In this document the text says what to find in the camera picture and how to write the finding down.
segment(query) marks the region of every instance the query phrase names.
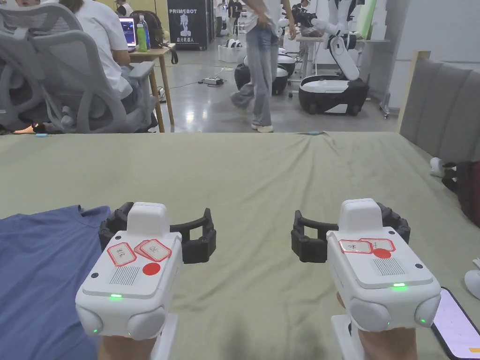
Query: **power strip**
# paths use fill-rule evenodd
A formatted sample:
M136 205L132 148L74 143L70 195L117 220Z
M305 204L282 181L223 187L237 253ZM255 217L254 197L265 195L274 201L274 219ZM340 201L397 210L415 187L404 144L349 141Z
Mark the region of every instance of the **power strip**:
M207 77L202 80L202 83L208 85L223 85L224 81L218 77Z

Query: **laptop screen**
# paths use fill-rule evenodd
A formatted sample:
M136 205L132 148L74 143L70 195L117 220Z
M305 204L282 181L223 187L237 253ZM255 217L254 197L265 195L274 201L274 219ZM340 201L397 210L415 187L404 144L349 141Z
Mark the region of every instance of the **laptop screen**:
M121 17L120 23L125 34L125 39L129 48L134 48L137 45L137 36L135 32L135 22L131 17Z

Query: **phone screen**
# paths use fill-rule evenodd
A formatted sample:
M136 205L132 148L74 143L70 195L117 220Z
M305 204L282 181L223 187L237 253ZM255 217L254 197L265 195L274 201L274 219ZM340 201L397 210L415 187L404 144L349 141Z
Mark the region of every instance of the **phone screen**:
M441 291L440 305L433 324L456 358L480 359L480 335L446 289Z

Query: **robot image on poster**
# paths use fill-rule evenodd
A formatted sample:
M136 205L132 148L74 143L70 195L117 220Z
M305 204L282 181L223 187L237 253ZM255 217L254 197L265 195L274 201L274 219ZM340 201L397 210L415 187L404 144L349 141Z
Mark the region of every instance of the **robot image on poster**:
M183 13L180 15L180 25L183 26L183 31L180 32L180 36L189 37L192 32L188 30L188 15Z

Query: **white sneaker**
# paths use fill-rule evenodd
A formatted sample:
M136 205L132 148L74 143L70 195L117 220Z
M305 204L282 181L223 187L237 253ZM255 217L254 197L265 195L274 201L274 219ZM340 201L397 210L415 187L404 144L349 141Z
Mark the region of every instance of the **white sneaker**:
M258 126L252 124L252 129L257 130L258 132L273 132L273 126Z

